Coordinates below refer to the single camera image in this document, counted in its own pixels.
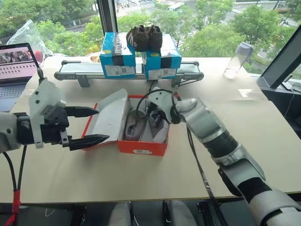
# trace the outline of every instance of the shoe box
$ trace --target shoe box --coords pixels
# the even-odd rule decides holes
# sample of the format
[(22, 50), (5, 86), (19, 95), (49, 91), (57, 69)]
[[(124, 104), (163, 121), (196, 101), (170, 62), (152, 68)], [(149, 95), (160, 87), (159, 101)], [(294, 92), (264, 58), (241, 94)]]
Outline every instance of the shoe box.
[[(167, 149), (168, 135), (163, 143), (154, 143), (151, 141), (151, 132), (145, 129), (141, 135), (143, 139), (141, 138), (140, 141), (127, 141), (124, 139), (127, 116), (131, 110), (137, 107), (142, 97), (128, 95), (125, 89), (120, 89), (101, 100), (98, 104), (95, 104), (94, 108), (99, 113), (90, 116), (82, 137), (92, 134), (103, 134), (110, 137), (101, 144), (84, 150), (99, 149), (109, 143), (117, 142), (119, 150), (123, 153), (164, 156)], [(145, 111), (145, 103), (146, 101), (143, 100), (139, 110)]]
[(143, 52), (143, 65), (146, 79), (172, 79), (181, 66), (181, 54), (169, 34), (163, 34), (160, 53), (147, 50)]
[(107, 79), (135, 77), (135, 51), (127, 46), (127, 33), (107, 32), (100, 52), (100, 62)]

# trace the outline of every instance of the table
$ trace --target table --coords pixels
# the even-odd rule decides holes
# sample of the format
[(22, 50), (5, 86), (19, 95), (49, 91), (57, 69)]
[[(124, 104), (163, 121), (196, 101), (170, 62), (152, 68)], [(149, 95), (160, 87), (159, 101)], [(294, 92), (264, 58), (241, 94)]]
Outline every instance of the table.
[[(47, 58), (44, 75), (63, 90), (69, 106), (93, 107), (95, 102), (120, 88), (126, 88), (129, 94), (144, 94), (150, 85), (147, 81), (93, 80), (90, 88), (81, 88), (77, 81), (57, 81), (53, 78), (61, 60)], [(296, 178), (301, 171), (301, 141), (247, 72), (241, 70), (237, 79), (231, 81), (222, 76), (229, 58), (183, 60), (198, 60), (205, 78), (179, 87), (177, 91), (181, 97), (202, 98), (258, 161), (272, 187), (288, 193), (300, 192), (301, 181)], [(28, 82), (13, 112), (28, 112), (28, 97), (38, 85), (35, 76)], [(159, 81), (158, 85), (170, 89), (168, 80)], [(252, 92), (244, 97), (239, 89), (250, 89)], [(68, 134), (73, 138), (80, 137), (87, 118), (70, 117), (69, 122)], [(218, 198), (233, 197), (218, 175), (218, 168), (210, 154), (197, 140), (195, 146), (214, 195)], [(8, 154), (18, 172), (22, 150)], [(11, 176), (4, 157), (0, 158), (0, 178), (0, 202), (12, 202)], [(22, 180), (22, 203), (175, 198), (208, 198), (183, 123), (171, 126), (164, 157), (120, 153), (116, 144), (88, 152), (70, 152), (67, 148), (50, 144), (45, 144), (43, 149), (28, 146)]]

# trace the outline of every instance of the plastic bag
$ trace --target plastic bag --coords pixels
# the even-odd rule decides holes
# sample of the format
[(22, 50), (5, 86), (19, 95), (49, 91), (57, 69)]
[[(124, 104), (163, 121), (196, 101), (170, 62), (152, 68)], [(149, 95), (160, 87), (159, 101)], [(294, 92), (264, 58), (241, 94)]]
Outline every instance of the plastic bag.
[(7, 45), (27, 42), (30, 44), (33, 53), (39, 64), (53, 52), (49, 50), (43, 42), (40, 33), (32, 20), (28, 20), (18, 31), (8, 40)]

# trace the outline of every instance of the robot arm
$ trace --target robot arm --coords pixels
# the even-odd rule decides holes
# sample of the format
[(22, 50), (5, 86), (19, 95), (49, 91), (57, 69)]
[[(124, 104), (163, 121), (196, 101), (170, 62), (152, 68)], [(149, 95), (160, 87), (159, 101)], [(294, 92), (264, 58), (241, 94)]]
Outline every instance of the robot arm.
[[(167, 120), (175, 121), (170, 93), (154, 92), (148, 99), (166, 113)], [(182, 100), (175, 107), (220, 167), (218, 172), (227, 188), (243, 196), (257, 225), (301, 225), (301, 206), (266, 183), (259, 164), (200, 99)]]
[(29, 98), (29, 109), (30, 116), (0, 112), (0, 153), (29, 144), (42, 148), (44, 143), (61, 144), (72, 151), (94, 146), (109, 137), (97, 134), (72, 139), (68, 136), (68, 116), (87, 117), (98, 111), (89, 107), (67, 107), (63, 93), (47, 79), (40, 81)]

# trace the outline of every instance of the tree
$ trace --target tree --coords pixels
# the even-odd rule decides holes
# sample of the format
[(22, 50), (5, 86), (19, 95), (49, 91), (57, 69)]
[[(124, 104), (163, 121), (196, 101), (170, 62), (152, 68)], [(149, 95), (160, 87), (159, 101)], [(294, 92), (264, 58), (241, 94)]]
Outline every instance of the tree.
[(226, 24), (211, 24), (183, 44), (183, 57), (231, 57), (245, 39)]
[(150, 16), (145, 13), (133, 13), (117, 19), (118, 31), (128, 32), (133, 27), (146, 23), (149, 21)]
[(60, 22), (54, 24), (51, 20), (42, 21), (39, 24), (36, 24), (36, 26), (43, 41), (52, 40), (54, 34), (66, 31), (66, 28)]
[(167, 10), (168, 5), (158, 4), (151, 14), (150, 21), (161, 28), (161, 31), (170, 34), (176, 42), (186, 39), (192, 31), (192, 10), (182, 6), (177, 12)]
[(301, 0), (286, 0), (286, 5), (289, 7), (289, 15), (299, 21), (301, 20)]
[(45, 21), (37, 24), (39, 33), (47, 48), (55, 53), (69, 56), (84, 56), (100, 50), (103, 43), (103, 29), (99, 16), (91, 17), (82, 33), (69, 32), (59, 22)]
[(268, 57), (274, 59), (283, 46), (290, 39), (292, 34), (295, 32), (295, 27), (282, 26), (279, 28), (278, 33), (273, 38), (273, 48), (268, 51)]
[(92, 16), (91, 22), (86, 24), (86, 31), (83, 32), (90, 43), (89, 53), (100, 51), (103, 44), (103, 28), (99, 16)]
[(14, 34), (27, 20), (66, 22), (90, 10), (90, 0), (2, 0), (0, 37)]
[(197, 0), (195, 26), (201, 30), (204, 26), (218, 24), (231, 12), (232, 0)]
[(246, 41), (256, 49), (268, 49), (277, 34), (279, 19), (277, 12), (250, 6), (231, 21), (235, 31), (246, 36)]

